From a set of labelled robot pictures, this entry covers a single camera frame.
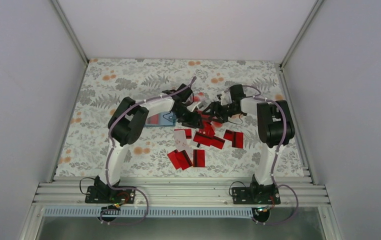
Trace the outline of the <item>teal leather card holder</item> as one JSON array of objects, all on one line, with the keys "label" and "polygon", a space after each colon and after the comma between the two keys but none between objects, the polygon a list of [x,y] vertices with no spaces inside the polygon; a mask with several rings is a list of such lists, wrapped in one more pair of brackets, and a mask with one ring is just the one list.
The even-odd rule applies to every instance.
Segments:
[{"label": "teal leather card holder", "polygon": [[149,117],[145,122],[145,127],[174,127],[176,116],[173,112],[161,112]]}]

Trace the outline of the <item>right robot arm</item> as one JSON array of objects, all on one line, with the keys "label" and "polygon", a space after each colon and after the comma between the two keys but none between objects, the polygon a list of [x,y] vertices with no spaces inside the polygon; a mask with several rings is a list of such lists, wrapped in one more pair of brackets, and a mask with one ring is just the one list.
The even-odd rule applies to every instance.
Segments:
[{"label": "right robot arm", "polygon": [[245,86],[236,84],[202,110],[211,121],[224,123],[234,115],[256,117],[257,134],[265,148],[261,160],[249,185],[249,197],[261,204],[270,195],[274,196],[278,184],[275,180],[276,163],[280,148],[289,144],[295,136],[295,126],[286,100],[272,100],[261,94],[246,95]]}]

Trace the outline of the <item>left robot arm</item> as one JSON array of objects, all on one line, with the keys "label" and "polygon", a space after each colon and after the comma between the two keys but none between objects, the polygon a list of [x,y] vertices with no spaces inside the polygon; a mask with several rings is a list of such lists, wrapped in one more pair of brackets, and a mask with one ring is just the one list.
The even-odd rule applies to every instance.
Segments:
[{"label": "left robot arm", "polygon": [[115,187],[121,179],[121,165],[128,152],[126,147],[135,143],[141,136],[147,118],[159,113],[171,112],[182,126],[202,129],[202,117],[196,110],[188,109],[186,104],[193,94],[192,83],[182,84],[177,90],[165,90],[159,95],[134,100],[125,97],[108,122],[108,139],[111,149],[105,161],[105,167],[94,181],[97,195],[106,203],[117,198]]}]

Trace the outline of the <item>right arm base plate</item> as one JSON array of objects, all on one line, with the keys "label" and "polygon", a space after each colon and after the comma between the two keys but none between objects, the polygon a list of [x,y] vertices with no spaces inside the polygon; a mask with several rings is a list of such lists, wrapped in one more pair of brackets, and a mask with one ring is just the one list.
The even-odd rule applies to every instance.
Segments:
[{"label": "right arm base plate", "polygon": [[281,198],[277,188],[264,187],[252,189],[250,187],[232,187],[231,197],[235,205],[280,205]]}]

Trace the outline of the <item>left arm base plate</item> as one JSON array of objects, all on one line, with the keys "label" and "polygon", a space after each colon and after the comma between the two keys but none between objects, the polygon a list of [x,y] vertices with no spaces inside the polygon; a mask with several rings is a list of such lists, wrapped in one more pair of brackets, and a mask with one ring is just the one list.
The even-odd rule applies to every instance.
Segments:
[{"label": "left arm base plate", "polygon": [[107,188],[99,190],[95,186],[89,186],[84,202],[86,204],[133,204],[135,194],[136,191],[133,189],[113,190]]}]

